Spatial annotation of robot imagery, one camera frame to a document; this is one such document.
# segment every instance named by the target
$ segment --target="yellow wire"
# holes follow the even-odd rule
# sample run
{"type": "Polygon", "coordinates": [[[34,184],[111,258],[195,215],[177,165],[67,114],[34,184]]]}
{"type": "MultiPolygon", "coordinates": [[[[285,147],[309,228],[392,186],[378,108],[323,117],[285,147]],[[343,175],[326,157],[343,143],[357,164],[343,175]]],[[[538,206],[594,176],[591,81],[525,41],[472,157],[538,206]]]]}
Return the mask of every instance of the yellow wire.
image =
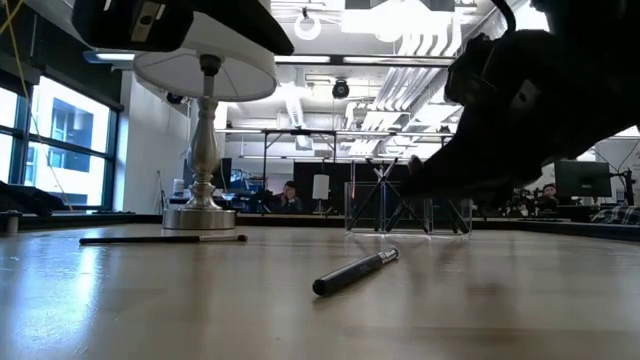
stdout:
{"type": "Polygon", "coordinates": [[[31,116],[31,123],[35,125],[36,136],[38,137],[38,141],[40,142],[40,146],[42,147],[42,152],[44,153],[44,156],[47,158],[47,167],[49,169],[51,169],[51,173],[53,174],[53,178],[56,181],[56,184],[58,185],[58,188],[60,189],[60,192],[62,193],[62,199],[67,203],[67,206],[69,207],[69,210],[73,211],[73,206],[71,206],[71,202],[67,198],[67,194],[64,192],[64,189],[62,189],[62,185],[60,185],[60,181],[58,181],[58,177],[56,176],[55,170],[51,166],[51,162],[49,161],[49,153],[44,148],[44,144],[42,143],[42,138],[40,137],[40,130],[38,130],[38,121],[33,116],[33,112],[31,111],[31,99],[29,98],[29,91],[27,90],[27,83],[24,80],[24,73],[22,72],[22,64],[20,63],[20,53],[18,51],[18,43],[16,42],[16,36],[15,36],[15,34],[13,32],[13,25],[11,24],[11,20],[18,13],[18,10],[20,9],[20,5],[22,4],[22,2],[23,2],[23,0],[20,0],[18,5],[16,5],[16,8],[13,11],[13,13],[9,12],[9,3],[8,2],[6,3],[6,9],[5,10],[7,12],[7,21],[5,22],[4,25],[2,25],[2,28],[0,28],[0,35],[2,35],[2,31],[4,31],[5,27],[8,24],[8,26],[9,26],[9,34],[11,35],[11,44],[13,46],[13,53],[14,53],[14,55],[16,57],[16,65],[18,66],[18,74],[20,74],[20,82],[22,83],[22,91],[24,91],[24,97],[27,99],[27,104],[28,104],[28,107],[29,107],[29,109],[28,109],[29,110],[29,115],[31,116]]]}
{"type": "Polygon", "coordinates": [[[22,6],[23,3],[24,3],[24,0],[18,1],[18,5],[16,5],[16,8],[13,10],[13,12],[11,14],[9,14],[9,11],[8,11],[9,10],[9,0],[6,0],[6,4],[7,4],[7,20],[0,27],[0,35],[2,35],[4,30],[7,28],[7,26],[9,26],[11,24],[11,21],[16,16],[16,14],[18,13],[18,10],[20,10],[20,7],[22,6]]]}

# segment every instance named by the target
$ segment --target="transparent acrylic box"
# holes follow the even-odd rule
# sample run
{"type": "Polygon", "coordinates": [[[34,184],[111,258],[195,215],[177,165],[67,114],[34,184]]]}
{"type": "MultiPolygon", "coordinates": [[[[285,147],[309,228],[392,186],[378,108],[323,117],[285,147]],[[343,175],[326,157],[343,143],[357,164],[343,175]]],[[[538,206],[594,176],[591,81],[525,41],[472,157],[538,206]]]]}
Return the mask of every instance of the transparent acrylic box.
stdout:
{"type": "Polygon", "coordinates": [[[348,234],[463,238],[471,235],[471,200],[413,198],[405,199],[406,207],[403,207],[392,188],[397,188],[399,183],[387,182],[370,196],[376,184],[345,184],[345,230],[348,234]]]}

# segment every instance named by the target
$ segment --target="window frame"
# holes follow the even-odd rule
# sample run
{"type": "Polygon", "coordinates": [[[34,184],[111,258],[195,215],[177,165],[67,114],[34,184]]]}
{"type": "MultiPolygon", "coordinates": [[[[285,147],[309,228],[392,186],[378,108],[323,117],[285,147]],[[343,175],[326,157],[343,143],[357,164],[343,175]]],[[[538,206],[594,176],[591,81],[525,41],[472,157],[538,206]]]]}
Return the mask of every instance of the window frame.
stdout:
{"type": "MultiPolygon", "coordinates": [[[[113,106],[105,104],[95,97],[78,91],[78,89],[67,85],[65,82],[56,79],[56,77],[54,76],[47,75],[46,77],[109,108],[109,119],[107,124],[107,146],[105,152],[103,153],[80,145],[55,140],[43,134],[40,134],[40,137],[38,137],[37,134],[31,134],[29,132],[32,120],[29,111],[30,106],[27,103],[26,98],[18,94],[18,105],[16,107],[16,120],[14,127],[0,125],[1,134],[10,135],[13,137],[13,148],[11,151],[10,159],[11,165],[9,169],[9,183],[24,184],[26,178],[27,158],[30,142],[49,145],[62,150],[73,151],[79,154],[99,157],[105,160],[103,171],[104,178],[102,185],[102,205],[72,205],[72,207],[74,210],[112,210],[114,193],[113,187],[115,183],[116,168],[116,142],[118,138],[118,123],[121,109],[114,108],[113,106]]],[[[29,97],[33,99],[34,85],[29,84],[27,90],[29,91],[29,97]]]]}

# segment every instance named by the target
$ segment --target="table surface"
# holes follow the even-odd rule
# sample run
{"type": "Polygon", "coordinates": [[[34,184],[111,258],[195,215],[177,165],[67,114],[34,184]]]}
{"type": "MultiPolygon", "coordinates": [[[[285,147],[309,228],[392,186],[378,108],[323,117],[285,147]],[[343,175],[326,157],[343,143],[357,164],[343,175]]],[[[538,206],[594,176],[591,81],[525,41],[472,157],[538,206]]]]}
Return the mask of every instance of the table surface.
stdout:
{"type": "Polygon", "coordinates": [[[640,358],[640,247],[241,228],[247,243],[79,247],[158,225],[0,238],[2,359],[640,358]],[[313,280],[402,257],[330,298],[313,280]]]}

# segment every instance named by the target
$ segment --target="white lamp shade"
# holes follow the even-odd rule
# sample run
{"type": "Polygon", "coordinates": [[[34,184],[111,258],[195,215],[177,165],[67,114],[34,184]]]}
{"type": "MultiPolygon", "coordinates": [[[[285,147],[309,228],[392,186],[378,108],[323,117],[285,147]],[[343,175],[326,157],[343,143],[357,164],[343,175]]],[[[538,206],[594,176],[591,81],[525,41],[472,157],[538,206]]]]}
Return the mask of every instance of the white lamp shade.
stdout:
{"type": "Polygon", "coordinates": [[[313,176],[313,199],[329,200],[329,175],[313,176]]]}
{"type": "MultiPolygon", "coordinates": [[[[260,2],[271,9],[270,0],[260,2]]],[[[219,101],[258,100],[270,96],[276,89],[271,52],[197,12],[181,49],[171,53],[136,54],[133,70],[141,79],[176,95],[199,97],[204,83],[200,54],[223,60],[214,84],[214,96],[219,101]]]]}

